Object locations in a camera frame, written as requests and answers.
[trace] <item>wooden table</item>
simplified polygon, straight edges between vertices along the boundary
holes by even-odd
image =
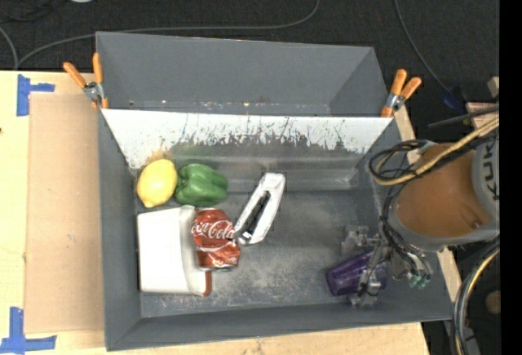
[[[66,73],[0,72],[2,101],[0,101],[0,338],[9,334],[9,308],[24,308],[25,252],[28,211],[28,155],[29,122],[31,114],[16,116],[17,76],[22,73],[31,83],[55,84],[55,92],[47,95],[78,94],[82,91]],[[84,74],[93,81],[90,74]],[[83,96],[86,107],[89,100]],[[403,108],[397,115],[404,139],[414,137],[409,118]],[[445,272],[449,293],[454,298],[460,286],[460,277],[453,256],[449,251],[439,254]],[[106,353],[102,330],[55,331],[58,336],[52,353]],[[51,333],[27,334],[28,338],[52,335]],[[340,331],[303,333],[277,337],[259,337],[208,344],[190,344],[169,348],[125,351],[125,353],[164,354],[364,354],[393,353],[401,355],[428,354],[427,343],[419,323],[393,326],[369,326]]]

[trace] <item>gray box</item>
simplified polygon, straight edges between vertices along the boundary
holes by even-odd
[[[400,141],[395,121],[376,128],[383,121],[378,115],[387,90],[372,48],[101,32],[96,50],[111,107],[99,114],[108,350],[451,318],[436,255],[428,257],[435,274],[424,290],[390,280],[371,308],[352,307],[346,298],[332,296],[325,283],[325,271],[341,261],[346,225],[365,224],[377,232],[384,190],[371,179],[368,160]],[[306,136],[293,144],[261,145],[252,138],[204,148],[171,144],[169,153],[242,173],[243,180],[255,178],[270,162],[271,170],[297,171],[310,182],[303,190],[298,184],[287,189],[265,241],[241,249],[237,269],[215,273],[210,296],[144,294],[138,285],[135,227],[144,208],[135,195],[128,151],[109,124],[113,110],[129,110],[127,122],[136,127],[147,124],[142,116],[158,111],[292,116],[316,119],[314,124],[357,119],[374,131],[374,140],[364,150],[351,150],[349,139],[326,150],[307,144]],[[132,124],[122,132],[133,131]],[[235,165],[239,161],[246,164]],[[352,170],[352,177],[342,188],[331,188],[328,174],[338,173],[321,168]],[[235,219],[249,188],[234,189],[219,207]]]

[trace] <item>coca-cola can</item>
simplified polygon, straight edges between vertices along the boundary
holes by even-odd
[[[201,269],[234,268],[239,264],[241,249],[236,242],[232,221],[221,210],[199,210],[192,222],[191,233]]]

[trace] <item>purple object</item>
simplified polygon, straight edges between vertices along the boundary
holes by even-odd
[[[326,281],[333,295],[356,294],[359,290],[359,280],[368,268],[372,251],[355,256],[333,267],[326,273]],[[374,268],[375,277],[381,282],[381,290],[386,288],[387,267],[385,262]]]

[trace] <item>lemon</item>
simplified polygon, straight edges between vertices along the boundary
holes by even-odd
[[[160,206],[172,197],[178,182],[178,173],[169,159],[149,163],[141,172],[136,193],[145,207]]]

